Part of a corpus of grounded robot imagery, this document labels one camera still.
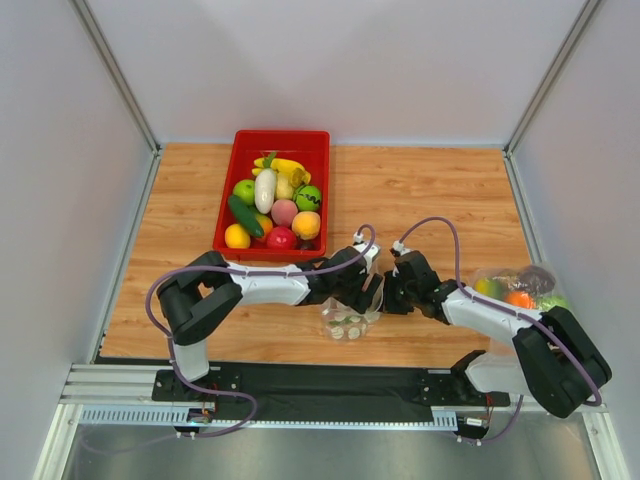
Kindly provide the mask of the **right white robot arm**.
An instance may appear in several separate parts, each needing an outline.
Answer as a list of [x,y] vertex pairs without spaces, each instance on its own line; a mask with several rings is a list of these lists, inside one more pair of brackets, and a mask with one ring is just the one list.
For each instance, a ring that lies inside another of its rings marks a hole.
[[388,314],[418,310],[512,348],[511,356],[484,352],[465,364],[463,373],[479,392],[530,396],[548,413],[566,418],[582,405],[599,405],[599,390],[612,378],[608,362],[570,310],[515,307],[454,279],[443,281],[418,251],[394,256],[384,297]]

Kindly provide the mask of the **white radish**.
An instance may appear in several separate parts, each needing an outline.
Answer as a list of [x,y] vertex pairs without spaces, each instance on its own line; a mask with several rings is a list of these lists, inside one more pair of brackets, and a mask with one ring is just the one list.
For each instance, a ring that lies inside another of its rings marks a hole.
[[262,214],[268,214],[274,203],[277,185],[277,173],[271,169],[271,164],[277,152],[271,152],[263,158],[262,171],[255,179],[254,202],[257,210]]

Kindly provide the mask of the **yellow pear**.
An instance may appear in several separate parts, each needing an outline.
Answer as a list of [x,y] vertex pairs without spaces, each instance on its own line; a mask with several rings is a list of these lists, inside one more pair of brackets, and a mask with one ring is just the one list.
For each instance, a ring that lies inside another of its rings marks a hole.
[[277,174],[275,198],[277,200],[291,200],[295,192],[295,187],[290,183],[285,173]]

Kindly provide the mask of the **polka dot zip bag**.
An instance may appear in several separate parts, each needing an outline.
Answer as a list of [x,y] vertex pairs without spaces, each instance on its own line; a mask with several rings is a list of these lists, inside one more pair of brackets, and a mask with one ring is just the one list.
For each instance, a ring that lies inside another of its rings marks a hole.
[[320,307],[326,336],[336,342],[354,342],[365,337],[381,316],[383,299],[377,312],[359,314],[337,302],[332,294]]

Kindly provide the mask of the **dark green cucumber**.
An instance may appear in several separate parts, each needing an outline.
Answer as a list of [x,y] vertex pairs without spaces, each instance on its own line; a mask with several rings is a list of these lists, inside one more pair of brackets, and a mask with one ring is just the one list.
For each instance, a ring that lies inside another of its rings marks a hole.
[[257,220],[255,214],[250,210],[242,199],[236,195],[231,195],[227,204],[239,225],[241,225],[250,236],[261,238],[264,236],[264,229]]

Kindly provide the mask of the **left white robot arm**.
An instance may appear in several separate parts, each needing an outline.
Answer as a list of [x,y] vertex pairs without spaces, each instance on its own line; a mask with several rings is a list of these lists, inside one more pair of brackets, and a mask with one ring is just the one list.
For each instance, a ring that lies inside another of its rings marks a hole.
[[279,268],[248,267],[216,251],[198,257],[151,288],[168,322],[172,358],[192,382],[209,373],[207,338],[238,306],[321,305],[332,299],[360,314],[382,284],[373,271],[379,247],[354,244],[314,262]]

